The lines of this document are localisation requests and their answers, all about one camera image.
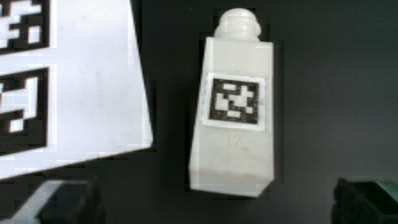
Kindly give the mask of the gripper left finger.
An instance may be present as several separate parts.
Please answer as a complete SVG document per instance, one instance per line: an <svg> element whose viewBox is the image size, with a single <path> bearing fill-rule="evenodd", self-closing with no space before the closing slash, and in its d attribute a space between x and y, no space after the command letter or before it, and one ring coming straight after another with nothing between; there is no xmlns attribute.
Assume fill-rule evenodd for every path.
<svg viewBox="0 0 398 224"><path fill-rule="evenodd" d="M102 190L93 180L49 180L0 224L107 224Z"/></svg>

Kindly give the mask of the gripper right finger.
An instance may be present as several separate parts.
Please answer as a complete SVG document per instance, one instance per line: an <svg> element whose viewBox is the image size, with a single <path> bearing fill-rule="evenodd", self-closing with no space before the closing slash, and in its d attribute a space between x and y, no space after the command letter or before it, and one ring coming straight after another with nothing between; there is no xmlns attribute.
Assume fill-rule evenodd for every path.
<svg viewBox="0 0 398 224"><path fill-rule="evenodd" d="M398 224L398 183L338 179L333 224Z"/></svg>

